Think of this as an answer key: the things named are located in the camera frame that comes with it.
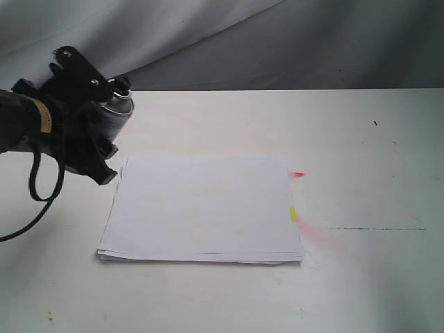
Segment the white table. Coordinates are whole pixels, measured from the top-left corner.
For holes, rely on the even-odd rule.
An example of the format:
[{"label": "white table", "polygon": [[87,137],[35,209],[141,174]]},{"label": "white table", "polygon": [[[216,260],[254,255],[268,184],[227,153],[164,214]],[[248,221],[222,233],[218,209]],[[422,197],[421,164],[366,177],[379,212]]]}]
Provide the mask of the white table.
[{"label": "white table", "polygon": [[[443,332],[444,89],[134,100],[115,168],[134,154],[274,154],[305,172],[293,181],[304,261],[102,264],[117,180],[69,174],[42,221],[0,244],[0,332]],[[31,159],[0,156],[1,234],[40,207]],[[40,190],[55,178],[45,159]]]}]

